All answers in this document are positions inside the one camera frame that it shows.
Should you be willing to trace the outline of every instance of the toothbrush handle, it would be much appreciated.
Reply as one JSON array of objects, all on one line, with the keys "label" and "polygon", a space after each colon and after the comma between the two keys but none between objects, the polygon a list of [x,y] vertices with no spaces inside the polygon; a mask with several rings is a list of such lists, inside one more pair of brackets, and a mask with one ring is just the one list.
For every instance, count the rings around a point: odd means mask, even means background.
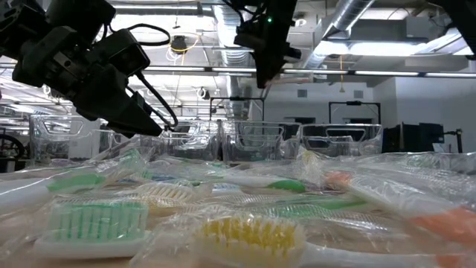
[{"label": "toothbrush handle", "polygon": [[51,194],[45,186],[25,186],[0,193],[0,215],[47,202]]},{"label": "toothbrush handle", "polygon": [[441,267],[454,258],[458,262],[458,256],[436,255],[392,255],[350,252],[341,249],[330,249],[308,243],[304,251],[299,267],[323,266],[323,267],[352,267],[352,268],[409,268],[409,267]]}]

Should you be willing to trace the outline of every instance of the white wall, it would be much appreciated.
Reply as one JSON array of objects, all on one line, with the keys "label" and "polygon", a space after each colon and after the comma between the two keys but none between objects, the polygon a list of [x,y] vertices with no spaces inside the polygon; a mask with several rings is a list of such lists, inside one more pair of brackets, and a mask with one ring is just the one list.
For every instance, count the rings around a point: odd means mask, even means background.
[{"label": "white wall", "polygon": [[[307,89],[307,98],[298,98],[298,89]],[[345,92],[339,92],[341,84],[329,86],[327,83],[272,86],[266,99],[266,121],[294,121],[296,117],[316,118],[317,124],[329,123],[330,101],[354,101],[354,90],[362,90],[364,98],[357,101],[373,102],[373,89],[365,83],[345,83]],[[252,112],[251,119],[258,117]],[[332,106],[332,122],[344,123],[345,118],[372,118],[377,122],[375,106]]]},{"label": "white wall", "polygon": [[382,106],[382,126],[395,127],[398,123],[396,79],[391,78],[373,88],[373,100]]}]

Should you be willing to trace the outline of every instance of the toothbrush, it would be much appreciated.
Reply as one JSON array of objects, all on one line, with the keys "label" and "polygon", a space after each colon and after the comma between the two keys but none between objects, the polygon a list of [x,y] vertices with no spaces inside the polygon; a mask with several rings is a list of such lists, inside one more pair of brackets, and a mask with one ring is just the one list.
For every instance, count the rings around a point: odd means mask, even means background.
[{"label": "toothbrush", "polygon": [[476,213],[465,205],[401,183],[391,176],[333,171],[326,174],[337,185],[364,200],[395,211],[416,226],[467,246],[476,244]]},{"label": "toothbrush", "polygon": [[148,238],[148,207],[127,200],[69,200],[52,208],[39,257],[93,259],[134,256]]},{"label": "toothbrush", "polygon": [[388,255],[349,252],[306,242],[304,228],[286,219],[239,215],[208,220],[194,233],[191,249],[239,267],[445,267],[459,255]]},{"label": "toothbrush", "polygon": [[306,186],[302,182],[278,176],[227,175],[221,179],[221,182],[249,188],[280,189],[295,193],[306,192]]},{"label": "toothbrush", "polygon": [[83,174],[71,178],[55,179],[53,177],[37,181],[31,180],[30,184],[17,186],[9,182],[5,188],[0,183],[0,215],[47,202],[55,194],[72,194],[76,191],[95,189],[105,181],[104,176]]},{"label": "toothbrush", "polygon": [[190,202],[210,196],[212,187],[212,185],[203,184],[196,188],[190,188],[170,183],[151,182],[139,186],[134,192],[143,196],[170,198],[181,202]]},{"label": "toothbrush", "polygon": [[285,196],[259,195],[259,194],[228,194],[223,196],[211,197],[204,202],[224,202],[233,205],[317,205],[329,210],[352,208],[360,205],[366,205],[363,200],[355,197],[320,197],[313,195],[294,194]]}]

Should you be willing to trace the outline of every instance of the ceiling duct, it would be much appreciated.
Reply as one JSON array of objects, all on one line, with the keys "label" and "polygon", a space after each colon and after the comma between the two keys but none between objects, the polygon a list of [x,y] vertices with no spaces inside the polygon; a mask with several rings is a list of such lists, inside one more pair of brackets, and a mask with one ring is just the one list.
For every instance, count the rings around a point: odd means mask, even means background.
[{"label": "ceiling duct", "polygon": [[197,5],[136,5],[136,4],[114,4],[118,15],[156,15],[156,16],[203,16],[215,18],[215,14],[210,6]]},{"label": "ceiling duct", "polygon": [[[219,44],[223,48],[234,48],[234,38],[237,35],[237,26],[240,24],[238,13],[225,5],[213,6],[213,11],[217,20],[217,33]],[[245,20],[250,19],[247,14],[243,14]],[[221,51],[222,62],[227,67],[243,67],[252,64],[251,55],[247,51]],[[251,90],[243,90],[238,83],[238,77],[227,77],[227,91],[230,97],[251,97]],[[250,102],[231,102],[234,118],[244,118],[248,116]]]},{"label": "ceiling duct", "polygon": [[374,1],[375,0],[340,0],[339,3],[337,3],[335,12],[319,22],[318,29],[314,35],[316,47],[301,67],[310,69],[319,68],[328,56],[319,51],[319,43],[321,40],[331,36],[335,39],[348,39],[352,26],[354,26]]}]

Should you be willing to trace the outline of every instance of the plastic container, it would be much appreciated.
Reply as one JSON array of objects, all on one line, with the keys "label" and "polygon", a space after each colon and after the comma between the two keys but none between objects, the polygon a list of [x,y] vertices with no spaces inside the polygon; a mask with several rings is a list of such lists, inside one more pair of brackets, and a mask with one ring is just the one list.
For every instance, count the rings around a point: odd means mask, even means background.
[{"label": "plastic container", "polygon": [[299,126],[287,122],[222,122],[223,161],[295,159],[299,148]]},{"label": "plastic container", "polygon": [[174,132],[141,136],[141,146],[155,147],[155,156],[213,161],[218,157],[219,128],[217,121],[181,121]]},{"label": "plastic container", "polygon": [[32,115],[32,165],[49,165],[53,159],[83,162],[127,140],[121,134],[99,127],[99,122],[79,115]]},{"label": "plastic container", "polygon": [[382,153],[383,128],[377,124],[306,124],[301,142],[326,156],[368,156]]}]

